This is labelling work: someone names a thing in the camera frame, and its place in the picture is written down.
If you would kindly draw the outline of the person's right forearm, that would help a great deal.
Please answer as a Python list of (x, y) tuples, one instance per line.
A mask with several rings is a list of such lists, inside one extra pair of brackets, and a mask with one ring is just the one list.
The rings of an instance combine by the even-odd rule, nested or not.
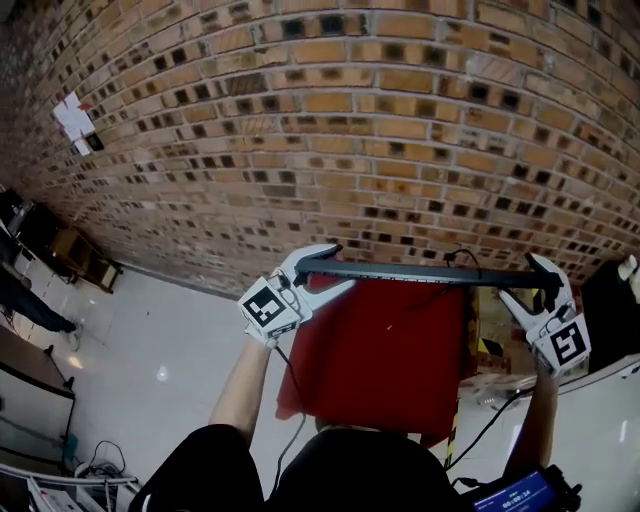
[(557, 399), (557, 382), (547, 370), (539, 368), (530, 404), (504, 474), (525, 471), (534, 465), (549, 465)]

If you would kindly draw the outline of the black keyboard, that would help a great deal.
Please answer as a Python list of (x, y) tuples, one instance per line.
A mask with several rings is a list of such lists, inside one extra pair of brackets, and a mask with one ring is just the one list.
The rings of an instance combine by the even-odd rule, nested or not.
[(537, 289), (561, 284), (559, 278), (553, 277), (550, 273), (360, 264), (334, 260), (303, 260), (296, 265), (296, 271), (299, 274), (322, 274), (348, 279), (396, 280), (499, 288)]

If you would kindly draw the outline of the red cloth covered table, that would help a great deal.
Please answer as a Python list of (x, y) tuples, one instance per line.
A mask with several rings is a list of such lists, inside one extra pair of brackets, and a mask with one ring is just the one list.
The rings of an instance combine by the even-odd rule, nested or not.
[(463, 287), (359, 281), (297, 330), (276, 418), (305, 413), (440, 443), (452, 426), (467, 318)]

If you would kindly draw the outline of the white paper sheet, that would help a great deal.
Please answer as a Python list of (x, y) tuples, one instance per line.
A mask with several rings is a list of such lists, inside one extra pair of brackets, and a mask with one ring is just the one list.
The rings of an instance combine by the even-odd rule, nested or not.
[(72, 92), (60, 101), (54, 107), (53, 115), (78, 152), (82, 156), (89, 155), (91, 149), (87, 137), (95, 132), (95, 126), (77, 94)]

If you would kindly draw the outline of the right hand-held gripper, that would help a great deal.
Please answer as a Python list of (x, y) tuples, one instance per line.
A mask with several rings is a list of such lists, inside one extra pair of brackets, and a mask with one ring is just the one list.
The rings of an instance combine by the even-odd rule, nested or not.
[(583, 362), (591, 352), (591, 343), (583, 313), (574, 306), (568, 277), (548, 258), (527, 253), (532, 271), (526, 289), (542, 294), (527, 307), (511, 290), (500, 289), (499, 298), (526, 332), (533, 354), (552, 377), (558, 377)]

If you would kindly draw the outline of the person's left hand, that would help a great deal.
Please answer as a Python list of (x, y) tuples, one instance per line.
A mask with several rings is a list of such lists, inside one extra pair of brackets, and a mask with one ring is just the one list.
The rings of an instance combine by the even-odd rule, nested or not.
[(269, 337), (262, 332), (255, 331), (251, 327), (248, 327), (245, 330), (245, 333), (252, 339), (256, 340), (258, 343), (263, 345), (268, 350), (273, 350), (278, 346), (279, 337)]

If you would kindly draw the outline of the white flat panel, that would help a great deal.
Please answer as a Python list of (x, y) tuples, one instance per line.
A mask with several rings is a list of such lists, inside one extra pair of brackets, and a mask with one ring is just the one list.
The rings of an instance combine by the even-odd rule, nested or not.
[(640, 512), (640, 358), (562, 392), (552, 462), (580, 512)]

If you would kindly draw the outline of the white metal rack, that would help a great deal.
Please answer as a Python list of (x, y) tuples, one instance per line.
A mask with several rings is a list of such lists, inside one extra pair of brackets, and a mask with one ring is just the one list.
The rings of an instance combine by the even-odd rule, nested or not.
[(127, 512), (135, 478), (46, 475), (0, 464), (0, 512)]

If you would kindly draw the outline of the person's black shirt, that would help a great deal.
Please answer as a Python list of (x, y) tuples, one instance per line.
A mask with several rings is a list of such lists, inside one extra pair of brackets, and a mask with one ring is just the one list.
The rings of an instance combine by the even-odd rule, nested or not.
[(399, 435), (315, 435), (266, 498), (248, 445), (229, 425), (191, 433), (134, 497), (129, 512), (466, 512), (438, 459)]

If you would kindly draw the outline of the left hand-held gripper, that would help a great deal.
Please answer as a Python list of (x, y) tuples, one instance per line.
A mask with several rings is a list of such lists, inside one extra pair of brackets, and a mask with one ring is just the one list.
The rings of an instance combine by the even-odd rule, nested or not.
[[(292, 251), (268, 277), (260, 277), (239, 299), (238, 308), (247, 322), (244, 332), (258, 341), (277, 341), (289, 331), (311, 320), (314, 312), (337, 299), (355, 284), (343, 279), (328, 287), (311, 290), (306, 277), (296, 270), (305, 259), (334, 257), (340, 244), (315, 244)], [(296, 288), (302, 286), (302, 294)]]

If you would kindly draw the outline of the person's left forearm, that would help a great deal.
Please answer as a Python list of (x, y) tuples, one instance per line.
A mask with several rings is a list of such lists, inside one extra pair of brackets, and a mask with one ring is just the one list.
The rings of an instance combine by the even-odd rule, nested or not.
[(209, 425), (235, 428), (251, 446), (262, 403), (271, 350), (248, 339), (209, 418)]

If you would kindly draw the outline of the white desk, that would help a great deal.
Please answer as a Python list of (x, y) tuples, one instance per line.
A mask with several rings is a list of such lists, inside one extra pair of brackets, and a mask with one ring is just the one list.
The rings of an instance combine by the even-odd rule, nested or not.
[(58, 459), (74, 405), (75, 395), (51, 351), (0, 325), (0, 448)]

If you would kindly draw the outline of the black tablet with blue screen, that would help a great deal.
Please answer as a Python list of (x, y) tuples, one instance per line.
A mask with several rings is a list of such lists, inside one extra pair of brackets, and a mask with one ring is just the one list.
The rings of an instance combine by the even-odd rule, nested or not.
[(578, 512), (582, 485), (571, 486), (556, 466), (502, 477), (464, 493), (471, 512)]

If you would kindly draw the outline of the large white figure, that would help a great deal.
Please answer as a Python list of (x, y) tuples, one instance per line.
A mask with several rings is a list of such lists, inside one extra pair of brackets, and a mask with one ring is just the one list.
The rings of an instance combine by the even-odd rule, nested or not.
[(617, 273), (623, 283), (630, 286), (634, 295), (640, 300), (640, 262), (629, 255), (617, 266)]

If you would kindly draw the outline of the yellow black floor tape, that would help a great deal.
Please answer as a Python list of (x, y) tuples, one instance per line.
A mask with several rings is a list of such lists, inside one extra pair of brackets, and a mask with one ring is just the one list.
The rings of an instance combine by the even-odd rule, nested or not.
[(460, 400), (457, 399), (456, 400), (456, 404), (455, 404), (455, 410), (454, 410), (454, 416), (453, 416), (451, 431), (450, 431), (450, 434), (449, 434), (449, 437), (448, 437), (448, 440), (447, 440), (447, 445), (446, 445), (446, 457), (444, 459), (444, 469), (446, 471), (448, 471), (452, 467), (452, 464), (453, 464), (455, 439), (456, 439), (457, 427), (458, 427), (459, 405), (460, 405)]

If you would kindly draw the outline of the wooden shelf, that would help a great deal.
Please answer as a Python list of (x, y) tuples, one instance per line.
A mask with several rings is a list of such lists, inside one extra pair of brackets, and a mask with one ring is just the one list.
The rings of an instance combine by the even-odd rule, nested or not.
[(78, 279), (107, 294), (114, 293), (116, 278), (122, 274), (119, 264), (75, 227), (58, 231), (50, 246), (54, 260), (70, 272), (70, 281)]

